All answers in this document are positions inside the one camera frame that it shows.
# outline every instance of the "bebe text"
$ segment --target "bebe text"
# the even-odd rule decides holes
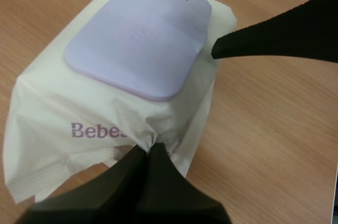
[[[105,127],[102,127],[100,124],[96,125],[96,127],[87,127],[84,128],[83,124],[81,123],[71,123],[72,124],[72,137],[74,138],[104,138],[104,137],[127,137],[124,135],[117,127],[112,127],[110,129],[107,129]]]

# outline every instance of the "wooden table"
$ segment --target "wooden table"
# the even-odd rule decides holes
[[[1,139],[16,77],[90,1],[0,0]],[[308,0],[219,1],[232,7],[241,29]],[[187,179],[221,201],[234,224],[329,223],[337,161],[338,64],[233,58],[218,74]],[[92,167],[55,194],[104,170]],[[1,224],[31,203],[15,205],[1,179]]]

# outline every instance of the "purple plastic lid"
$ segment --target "purple plastic lid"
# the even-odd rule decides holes
[[[211,15],[206,0],[110,0],[70,41],[79,73],[150,101],[183,88]]]

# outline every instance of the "purple lettering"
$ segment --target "purple lettering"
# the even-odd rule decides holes
[[[83,128],[83,125],[80,123],[72,123],[72,136],[75,138],[82,138],[83,137],[83,131],[81,129]]]
[[[108,135],[108,129],[105,127],[101,127],[101,125],[97,125],[97,137],[104,138]]]
[[[85,130],[85,134],[86,134],[86,136],[88,137],[88,138],[94,138],[95,137],[95,134],[93,134],[93,135],[89,135],[89,134],[92,134],[92,133],[95,133],[96,132],[96,130],[95,130],[95,128],[94,127],[88,127],[86,130]]]
[[[118,128],[112,127],[112,128],[109,130],[109,135],[110,135],[110,137],[112,137],[112,138],[117,138],[118,136],[120,136],[119,132],[120,132],[120,130],[119,130]]]

